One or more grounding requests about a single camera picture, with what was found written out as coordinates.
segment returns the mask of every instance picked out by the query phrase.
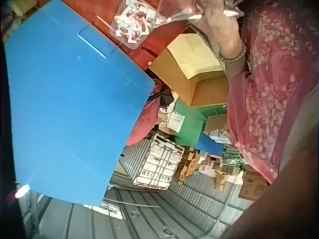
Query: bangle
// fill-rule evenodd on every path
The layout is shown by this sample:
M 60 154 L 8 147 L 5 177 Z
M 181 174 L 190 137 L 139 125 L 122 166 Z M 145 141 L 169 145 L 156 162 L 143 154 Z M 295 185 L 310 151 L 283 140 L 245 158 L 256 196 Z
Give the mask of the bangle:
M 219 60 L 221 60 L 224 63 L 234 63 L 234 62 L 240 60 L 241 58 L 243 58 L 246 55 L 246 52 L 247 52 L 247 47 L 243 44 L 243 49 L 241 50 L 239 55 L 236 56 L 235 58 L 227 59 L 227 58 L 223 57 L 220 53 L 218 54 L 218 58 L 219 58 Z

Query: corrugated metal roof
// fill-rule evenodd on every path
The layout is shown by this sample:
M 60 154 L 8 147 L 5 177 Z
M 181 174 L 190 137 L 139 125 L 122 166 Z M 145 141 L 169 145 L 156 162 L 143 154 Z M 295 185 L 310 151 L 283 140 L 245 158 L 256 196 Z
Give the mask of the corrugated metal roof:
M 137 188 L 121 174 L 113 176 L 112 184 L 106 198 L 133 204 L 105 201 L 119 207 L 124 220 L 52 199 L 40 220 L 40 233 L 50 239 L 217 239 L 251 204 L 237 197 L 240 186 L 227 183 L 218 192 L 213 179 L 200 173 L 184 185 L 173 182 L 168 191 Z

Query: pink patterned dress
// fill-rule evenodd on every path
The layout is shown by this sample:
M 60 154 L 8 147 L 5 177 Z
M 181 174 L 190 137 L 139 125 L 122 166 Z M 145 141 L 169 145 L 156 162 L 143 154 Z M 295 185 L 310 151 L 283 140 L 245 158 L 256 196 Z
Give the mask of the pink patterned dress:
M 230 86 L 228 124 L 245 160 L 273 183 L 297 113 L 318 82 L 319 24 L 302 0 L 255 2 L 242 29 L 250 71 Z

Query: red fabric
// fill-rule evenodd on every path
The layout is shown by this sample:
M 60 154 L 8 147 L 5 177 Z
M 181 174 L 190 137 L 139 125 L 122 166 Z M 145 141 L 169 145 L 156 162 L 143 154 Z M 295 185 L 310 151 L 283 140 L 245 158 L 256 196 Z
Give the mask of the red fabric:
M 155 85 L 151 92 L 151 95 L 161 91 L 163 87 L 163 82 L 157 79 L 153 79 Z M 140 142 L 145 138 L 152 128 L 156 124 L 158 118 L 158 112 L 160 109 L 160 97 L 148 102 L 142 109 L 138 120 L 136 121 L 132 132 L 130 134 L 129 140 L 126 142 L 126 146 L 131 146 Z
M 295 3 L 302 1 L 256 2 L 242 35 L 251 72 L 230 86 L 228 124 L 247 162 L 273 183 L 300 106 L 317 84 L 319 30 Z

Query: wrist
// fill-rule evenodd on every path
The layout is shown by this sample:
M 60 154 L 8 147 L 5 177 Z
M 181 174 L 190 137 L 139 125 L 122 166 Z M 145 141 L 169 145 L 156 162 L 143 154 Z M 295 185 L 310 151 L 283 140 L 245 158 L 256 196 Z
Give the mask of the wrist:
M 243 51 L 243 43 L 239 36 L 218 44 L 219 54 L 226 59 L 234 59 Z

